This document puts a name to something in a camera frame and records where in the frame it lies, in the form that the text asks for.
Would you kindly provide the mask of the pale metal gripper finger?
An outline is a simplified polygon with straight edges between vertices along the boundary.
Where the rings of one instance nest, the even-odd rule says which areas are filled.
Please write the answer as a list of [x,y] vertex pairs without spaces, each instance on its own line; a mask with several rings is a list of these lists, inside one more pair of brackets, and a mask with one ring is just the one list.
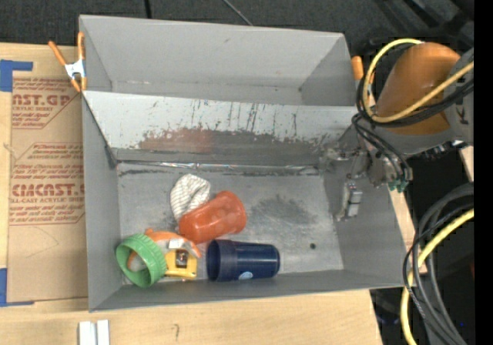
[[347,217],[355,217],[358,214],[359,207],[361,204],[361,200],[363,197],[363,191],[357,186],[356,183],[348,183],[347,184],[347,209],[346,214]]
[[349,201],[349,187],[347,183],[343,183],[340,186],[340,195],[337,198],[338,206],[337,209],[334,210],[334,219],[336,221],[341,221],[347,213],[347,206]]

